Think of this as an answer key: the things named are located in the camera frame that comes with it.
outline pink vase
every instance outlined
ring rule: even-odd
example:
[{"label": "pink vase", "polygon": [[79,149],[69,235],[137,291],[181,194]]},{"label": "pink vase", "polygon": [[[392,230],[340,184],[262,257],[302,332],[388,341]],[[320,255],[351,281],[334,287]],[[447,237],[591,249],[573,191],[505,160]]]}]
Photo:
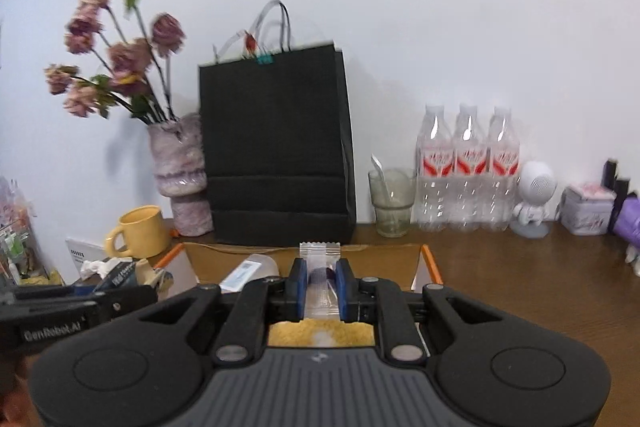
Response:
[{"label": "pink vase", "polygon": [[163,196],[190,196],[207,187],[202,153],[202,127],[198,113],[178,121],[148,126],[154,176]]},{"label": "pink vase", "polygon": [[171,198],[171,210],[180,235],[198,237],[213,230],[211,209],[204,193]]}]

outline crumpled tissue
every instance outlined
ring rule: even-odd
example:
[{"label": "crumpled tissue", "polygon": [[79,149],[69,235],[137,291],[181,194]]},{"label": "crumpled tissue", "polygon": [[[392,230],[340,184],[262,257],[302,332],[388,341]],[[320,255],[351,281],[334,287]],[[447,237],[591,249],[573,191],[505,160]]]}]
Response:
[{"label": "crumpled tissue", "polygon": [[133,261],[131,257],[112,257],[108,261],[84,261],[80,267],[80,278],[86,281],[94,273],[97,273],[100,279],[104,279],[116,265],[119,263],[130,263],[131,261]]}]

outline flower stem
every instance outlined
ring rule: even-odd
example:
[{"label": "flower stem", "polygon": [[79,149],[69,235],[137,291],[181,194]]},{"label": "flower stem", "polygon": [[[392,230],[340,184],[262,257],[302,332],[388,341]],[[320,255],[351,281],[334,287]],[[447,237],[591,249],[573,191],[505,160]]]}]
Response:
[{"label": "flower stem", "polygon": [[146,34],[145,23],[142,20],[142,13],[140,13],[140,8],[138,8],[137,4],[134,4],[133,9],[136,11],[138,26],[140,26],[140,31],[142,31],[142,36],[145,38],[146,45],[149,48],[149,54],[151,55],[151,59],[156,65],[156,68],[158,68],[158,73],[160,75],[160,82],[162,83],[162,91],[164,92],[164,99],[166,100],[167,110],[169,111],[169,118],[171,118],[172,120],[175,120],[174,110],[171,107],[171,95],[169,94],[167,84],[164,81],[164,74],[162,73],[162,68],[160,67],[160,64],[158,64],[158,60],[154,55],[154,49],[151,46],[151,42],[149,41],[149,36]]},{"label": "flower stem", "polygon": [[111,45],[109,44],[109,41],[106,39],[106,37],[104,36],[104,33],[100,32],[99,33],[100,38],[102,39],[102,42],[104,42],[104,44],[108,47],[111,48]]},{"label": "flower stem", "polygon": [[122,32],[122,28],[120,28],[120,24],[118,24],[118,20],[116,19],[115,13],[113,13],[113,10],[111,10],[110,6],[107,6],[105,10],[107,10],[107,12],[109,12],[109,15],[111,15],[111,19],[113,20],[113,25],[116,26],[116,31],[120,35],[122,42],[127,44],[127,39],[125,38],[124,33]]},{"label": "flower stem", "polygon": [[171,107],[171,55],[167,53],[164,60],[166,64],[166,103],[169,105],[169,116],[175,120],[174,110]]},{"label": "flower stem", "polygon": [[160,104],[158,103],[158,99],[156,98],[156,94],[154,93],[153,88],[151,87],[151,82],[149,82],[149,79],[145,76],[143,76],[143,80],[145,82],[145,84],[149,87],[149,107],[151,108],[152,111],[152,115],[154,117],[154,119],[156,120],[156,123],[160,123],[161,121],[166,121],[166,116],[164,115],[164,112],[162,111],[162,108],[160,107]]},{"label": "flower stem", "polygon": [[[119,103],[122,107],[124,107],[131,114],[133,114],[133,108],[131,107],[129,102],[127,102],[123,98],[119,97],[114,92],[111,92],[110,95],[113,97],[113,101],[114,102]],[[138,120],[140,120],[141,122],[143,122],[143,123],[145,123],[147,125],[151,124],[151,121],[146,117],[146,115],[145,116],[136,116],[136,118],[138,118]]]},{"label": "flower stem", "polygon": [[107,68],[107,69],[109,70],[109,72],[113,75],[113,74],[114,74],[114,73],[113,73],[113,70],[112,70],[112,69],[109,67],[109,65],[104,61],[104,59],[103,59],[102,57],[100,57],[99,53],[98,53],[94,48],[91,48],[91,51],[92,51],[92,52],[94,52],[94,55],[95,55],[96,57],[98,57],[98,59],[101,61],[102,65],[103,65],[105,68]]}]

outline red bottle label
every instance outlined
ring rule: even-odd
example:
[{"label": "red bottle label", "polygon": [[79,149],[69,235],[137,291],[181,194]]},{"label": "red bottle label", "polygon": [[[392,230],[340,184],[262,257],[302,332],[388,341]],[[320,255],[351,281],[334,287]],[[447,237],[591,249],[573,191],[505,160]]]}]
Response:
[{"label": "red bottle label", "polygon": [[486,148],[471,147],[456,151],[456,174],[472,176],[486,170]]},{"label": "red bottle label", "polygon": [[498,176],[515,176],[520,163],[519,150],[491,151],[489,170]]},{"label": "red bottle label", "polygon": [[453,149],[426,149],[420,156],[421,176],[444,178],[453,171]]}]

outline plastic water bottle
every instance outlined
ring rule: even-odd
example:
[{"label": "plastic water bottle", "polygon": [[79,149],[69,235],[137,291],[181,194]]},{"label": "plastic water bottle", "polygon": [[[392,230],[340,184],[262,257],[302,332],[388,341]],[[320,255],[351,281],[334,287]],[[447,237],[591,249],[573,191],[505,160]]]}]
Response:
[{"label": "plastic water bottle", "polygon": [[489,175],[481,189],[481,221],[490,230],[505,230],[515,203],[520,140],[511,123],[511,110],[496,107],[489,123]]},{"label": "plastic water bottle", "polygon": [[416,146],[418,195],[416,220],[423,230],[440,230],[447,222],[445,194],[453,170],[451,132],[444,107],[428,105]]},{"label": "plastic water bottle", "polygon": [[453,134],[455,156],[454,177],[449,189],[450,223],[462,230],[478,227],[478,190],[481,175],[486,171],[486,139],[478,125],[478,108],[460,104]]}]

